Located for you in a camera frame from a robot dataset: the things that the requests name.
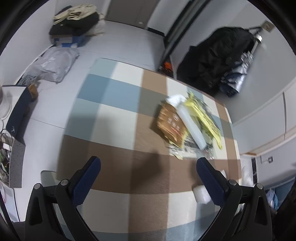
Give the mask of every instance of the white wall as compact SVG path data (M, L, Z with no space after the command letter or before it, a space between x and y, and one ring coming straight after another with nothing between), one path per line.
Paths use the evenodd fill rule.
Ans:
M288 177L296 175L296 139L293 139L285 145L275 149L265 155L262 155L262 161L273 157L273 162L261 164L260 157L256 157L258 182L268 186L281 182Z
M152 13L147 27L167 35L171 26L189 0L160 0Z
M98 12L101 12L102 14L106 15L110 2L111 0L57 0L55 13L58 13L64 7L67 7L69 5L74 7L79 4L88 3L95 5L97 7Z
M48 32L56 0L49 0L34 12L13 35L0 56L0 83L15 84L25 68L51 45Z
M232 128L239 152L246 153L285 133L283 95Z

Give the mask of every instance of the pile of clothes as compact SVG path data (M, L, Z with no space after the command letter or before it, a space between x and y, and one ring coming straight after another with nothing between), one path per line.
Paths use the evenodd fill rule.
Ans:
M67 6L54 16L53 21L49 34L58 47L76 48L85 36L104 33L104 16L92 4Z
M228 97L236 95L241 91L253 54L261 43L259 33L262 30L261 26L215 30L197 46L190 46L178 66L177 79L211 96L219 90Z

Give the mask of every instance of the floor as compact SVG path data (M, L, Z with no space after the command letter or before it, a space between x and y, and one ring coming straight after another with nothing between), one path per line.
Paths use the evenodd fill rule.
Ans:
M32 103L32 112L27 117L22 188L15 189L20 221L25 220L31 191L34 184L41 182L41 172L57 170L61 140L73 101L94 61L109 58L155 71L164 46L163 38L157 34L107 21L105 35L90 37L78 49L80 57L61 83L40 81L39 97Z

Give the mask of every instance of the plastic wrap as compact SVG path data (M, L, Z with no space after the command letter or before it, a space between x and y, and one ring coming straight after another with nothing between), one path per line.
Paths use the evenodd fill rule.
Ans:
M90 30L87 31L86 36L102 36L105 33L105 16L99 13L99 21Z
M267 202L268 205L274 208L275 210L278 209L278 198L274 192L274 190L269 189L269 191L266 193Z
M201 143L202 148L199 148L199 146L192 138L190 130L187 130L188 135L184 140L184 145L182 148L175 146L173 143L168 144L170 155L174 155L180 160L183 160L183 158L198 159L200 157L205 157L208 160L213 159L215 153L213 148L214 135L212 133L215 134L215 138L218 144L220 144L221 135L217 124L211 116L211 112L208 106L204 102L196 98L192 93L189 93L189 98L187 99L182 95L170 96L166 99L166 102L176 107L177 109L179 108L179 106L183 106L183 104L187 103L189 105L189 107L186 106L186 109L188 108L190 110L190 117L194 122L194 126L198 128L199 132L201 132L200 134L202 135L200 135L200 139L203 142Z
M28 85L37 80L60 83L79 56L77 49L68 47L49 48L39 59L31 64L19 84Z

